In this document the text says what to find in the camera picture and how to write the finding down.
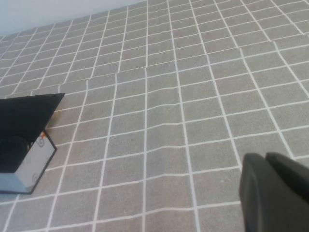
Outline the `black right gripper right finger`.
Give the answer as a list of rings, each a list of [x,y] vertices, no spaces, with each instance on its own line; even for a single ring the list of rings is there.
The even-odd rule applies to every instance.
[[[268,152],[266,160],[279,176],[287,190],[281,190],[282,197],[277,221],[280,232],[307,232],[309,230],[309,169],[303,164],[280,153]]]

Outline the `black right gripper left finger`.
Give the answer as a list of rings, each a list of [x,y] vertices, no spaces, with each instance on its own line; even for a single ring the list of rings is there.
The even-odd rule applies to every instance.
[[[281,195],[285,192],[286,184],[264,157],[245,154],[239,186],[245,231],[285,231]]]

